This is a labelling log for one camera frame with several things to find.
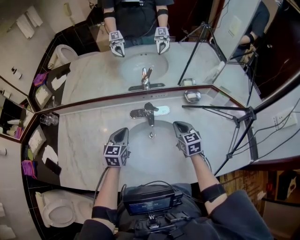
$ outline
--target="bathroom sink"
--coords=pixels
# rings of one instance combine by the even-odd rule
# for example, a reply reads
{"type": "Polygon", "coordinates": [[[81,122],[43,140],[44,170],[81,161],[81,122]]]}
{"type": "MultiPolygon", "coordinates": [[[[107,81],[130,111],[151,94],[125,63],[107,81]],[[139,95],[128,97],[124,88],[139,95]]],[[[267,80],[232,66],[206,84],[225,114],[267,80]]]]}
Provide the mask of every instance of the bathroom sink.
{"type": "Polygon", "coordinates": [[[150,138],[153,129],[147,120],[133,127],[129,131],[130,158],[126,166],[122,167],[120,182],[128,187],[138,182],[145,184],[155,176],[155,179],[168,180],[168,175],[174,179],[175,175],[186,174],[186,159],[176,147],[177,139],[172,123],[155,120],[155,137],[150,138]]]}
{"type": "Polygon", "coordinates": [[[167,59],[163,55],[157,53],[141,53],[136,54],[124,60],[119,68],[120,75],[128,83],[140,85],[142,79],[142,68],[152,68],[150,82],[156,80],[168,71],[169,65],[167,59]]]}

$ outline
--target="wrist strap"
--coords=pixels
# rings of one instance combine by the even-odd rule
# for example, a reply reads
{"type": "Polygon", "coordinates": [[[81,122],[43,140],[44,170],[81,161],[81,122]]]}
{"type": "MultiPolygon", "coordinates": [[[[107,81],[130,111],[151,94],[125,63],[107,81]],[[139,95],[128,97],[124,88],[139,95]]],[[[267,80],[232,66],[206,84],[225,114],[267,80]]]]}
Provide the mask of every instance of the wrist strap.
{"type": "Polygon", "coordinates": [[[206,203],[207,201],[212,203],[217,197],[221,196],[224,193],[226,192],[223,186],[221,184],[215,184],[204,189],[201,192],[201,197],[204,203],[206,203]]]}
{"type": "Polygon", "coordinates": [[[114,14],[114,12],[110,12],[110,13],[104,13],[103,16],[104,16],[104,18],[115,17],[115,14],[114,14]]]}
{"type": "Polygon", "coordinates": [[[160,9],[160,10],[157,11],[157,16],[160,16],[160,15],[162,15],[162,14],[167,14],[167,15],[169,15],[169,12],[168,12],[167,9],[160,9]]]}
{"type": "Polygon", "coordinates": [[[92,218],[104,219],[116,225],[117,210],[116,209],[112,210],[110,208],[101,207],[101,206],[93,207],[92,218]]]}
{"type": "Polygon", "coordinates": [[[248,36],[248,38],[250,38],[250,43],[253,44],[254,43],[254,37],[252,36],[251,33],[248,33],[246,36],[248,36]]]}

